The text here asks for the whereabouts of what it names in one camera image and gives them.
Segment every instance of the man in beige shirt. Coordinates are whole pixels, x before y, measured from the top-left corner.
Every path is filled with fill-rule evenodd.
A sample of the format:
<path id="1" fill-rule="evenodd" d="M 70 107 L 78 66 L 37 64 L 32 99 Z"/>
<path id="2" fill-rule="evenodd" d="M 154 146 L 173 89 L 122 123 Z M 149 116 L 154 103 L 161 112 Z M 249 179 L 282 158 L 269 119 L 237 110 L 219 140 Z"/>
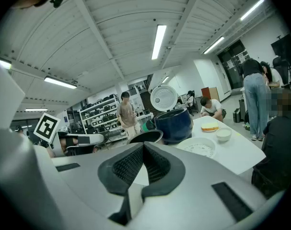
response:
<path id="1" fill-rule="evenodd" d="M 136 113 L 129 102 L 129 93 L 121 94 L 122 102 L 117 107 L 117 117 L 128 135 L 128 139 L 133 138 L 140 133 L 140 125 L 136 120 Z"/>

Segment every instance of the jeans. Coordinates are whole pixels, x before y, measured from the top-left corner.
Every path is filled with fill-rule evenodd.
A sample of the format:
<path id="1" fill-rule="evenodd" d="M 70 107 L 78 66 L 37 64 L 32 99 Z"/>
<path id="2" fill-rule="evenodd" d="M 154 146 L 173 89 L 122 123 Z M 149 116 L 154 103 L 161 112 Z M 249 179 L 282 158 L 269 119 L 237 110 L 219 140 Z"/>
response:
<path id="1" fill-rule="evenodd" d="M 260 73 L 244 78 L 244 89 L 247 110 L 249 112 L 251 135 L 260 137 L 268 122 L 267 91 L 264 79 Z"/>

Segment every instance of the black top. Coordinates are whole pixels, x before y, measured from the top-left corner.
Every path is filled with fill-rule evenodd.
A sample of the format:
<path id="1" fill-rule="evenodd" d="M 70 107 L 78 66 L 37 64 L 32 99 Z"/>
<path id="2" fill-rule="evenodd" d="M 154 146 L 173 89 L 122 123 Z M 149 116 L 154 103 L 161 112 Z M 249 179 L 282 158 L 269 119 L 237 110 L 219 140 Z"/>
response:
<path id="1" fill-rule="evenodd" d="M 260 74 L 265 73 L 264 70 L 262 69 L 262 66 L 259 64 L 259 62 L 254 59 L 247 59 L 242 64 L 242 70 L 243 70 L 242 73 L 244 75 L 244 78 L 254 73 L 260 73 Z"/>
<path id="2" fill-rule="evenodd" d="M 269 198 L 291 183 L 291 114 L 268 122 L 264 134 L 266 157 L 254 167 L 252 183 Z"/>

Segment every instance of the food on plate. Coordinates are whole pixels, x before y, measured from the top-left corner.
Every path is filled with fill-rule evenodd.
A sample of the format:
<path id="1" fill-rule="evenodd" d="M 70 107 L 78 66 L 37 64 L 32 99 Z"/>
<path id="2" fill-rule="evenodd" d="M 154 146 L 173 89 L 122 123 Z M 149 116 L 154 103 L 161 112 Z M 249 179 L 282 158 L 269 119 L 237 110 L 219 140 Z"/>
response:
<path id="1" fill-rule="evenodd" d="M 206 123 L 201 125 L 201 129 L 204 131 L 212 131 L 212 130 L 217 130 L 219 129 L 219 125 L 217 122 L 213 123 Z"/>

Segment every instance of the woman in jeans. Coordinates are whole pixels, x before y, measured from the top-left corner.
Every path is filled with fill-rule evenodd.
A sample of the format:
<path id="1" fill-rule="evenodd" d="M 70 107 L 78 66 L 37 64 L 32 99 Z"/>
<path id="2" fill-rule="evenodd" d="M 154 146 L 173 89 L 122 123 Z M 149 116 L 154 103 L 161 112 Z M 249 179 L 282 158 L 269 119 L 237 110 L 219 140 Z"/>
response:
<path id="1" fill-rule="evenodd" d="M 267 91 L 264 70 L 258 61 L 247 59 L 243 63 L 244 89 L 249 112 L 252 140 L 263 140 L 268 122 Z"/>

